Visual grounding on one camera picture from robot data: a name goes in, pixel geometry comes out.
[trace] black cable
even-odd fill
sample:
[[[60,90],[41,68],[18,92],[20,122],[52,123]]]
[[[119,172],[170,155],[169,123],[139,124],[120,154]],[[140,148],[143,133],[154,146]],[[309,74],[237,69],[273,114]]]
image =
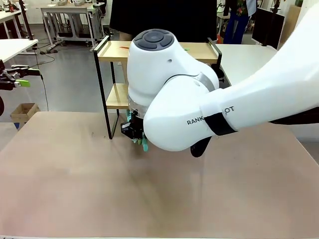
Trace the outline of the black cable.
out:
[[[34,53],[35,53],[36,65],[38,66],[38,69],[40,70],[39,62],[38,62],[38,56],[36,55],[35,50],[33,50],[33,51],[34,51]],[[44,83],[44,80],[43,80],[43,76],[42,76],[42,74],[41,74],[41,80],[42,80],[43,87],[44,87],[45,100],[46,100],[46,108],[47,108],[47,111],[49,111],[48,97],[47,97],[47,95],[46,95],[46,88],[45,88],[45,83]]]
[[[60,23],[60,22],[58,21],[58,19],[57,19],[56,21],[57,21],[57,23],[58,23],[60,26],[62,26],[63,28],[66,28],[67,30],[71,30],[71,25],[69,25],[69,24],[67,24],[67,23]]]
[[[43,47],[47,47],[47,46],[49,46],[49,45],[51,45],[51,43],[48,43],[48,44],[45,45],[45,46],[38,47],[38,49],[41,49],[41,48],[43,48]]]
[[[55,61],[55,58],[54,58],[54,57],[48,56],[48,55],[46,55],[46,56],[52,58],[53,60],[48,61],[48,62],[42,62],[42,63],[40,63],[40,64],[35,64],[35,65],[33,65],[33,66],[30,66],[30,68],[35,67],[35,66],[40,66],[40,65],[48,64],[48,63],[51,63],[51,62]]]

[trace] black shirt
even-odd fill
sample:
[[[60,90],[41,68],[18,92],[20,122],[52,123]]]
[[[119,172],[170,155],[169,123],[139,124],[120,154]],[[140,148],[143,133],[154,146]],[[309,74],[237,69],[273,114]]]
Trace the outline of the black shirt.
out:
[[[110,27],[134,36],[152,28],[180,42],[216,40],[217,0],[113,0]]]

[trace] shelf board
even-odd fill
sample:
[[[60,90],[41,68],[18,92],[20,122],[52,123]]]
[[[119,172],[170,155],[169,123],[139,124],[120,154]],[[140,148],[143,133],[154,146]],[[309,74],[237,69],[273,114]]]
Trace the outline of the shelf board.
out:
[[[106,100],[107,108],[127,110],[129,108],[128,92],[128,85],[120,83],[114,84]]]
[[[98,53],[99,60],[126,62],[129,56],[130,45],[130,41],[108,41]],[[208,43],[181,42],[180,45],[198,61],[209,64],[217,63],[218,56]]]

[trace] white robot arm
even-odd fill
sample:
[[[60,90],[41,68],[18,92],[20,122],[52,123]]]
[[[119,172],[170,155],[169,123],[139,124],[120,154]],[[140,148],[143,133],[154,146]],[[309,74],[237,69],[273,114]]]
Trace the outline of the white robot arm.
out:
[[[169,151],[191,147],[194,156],[201,156],[214,135],[315,108],[319,105],[317,25],[319,4],[308,11],[271,61],[227,89],[219,89],[213,70],[187,54],[171,33],[143,32],[130,48],[130,109],[143,120],[141,130],[154,145]]]

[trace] person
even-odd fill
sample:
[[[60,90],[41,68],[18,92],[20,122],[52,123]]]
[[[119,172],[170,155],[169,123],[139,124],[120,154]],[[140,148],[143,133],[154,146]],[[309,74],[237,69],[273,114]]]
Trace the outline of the person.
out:
[[[257,10],[256,0],[226,0],[224,16],[230,12],[225,31],[224,44],[241,44],[250,16]]]
[[[217,0],[113,0],[110,28],[120,32],[120,41],[160,28],[172,32],[179,42],[206,42],[216,34]],[[122,62],[127,82],[127,65]]]

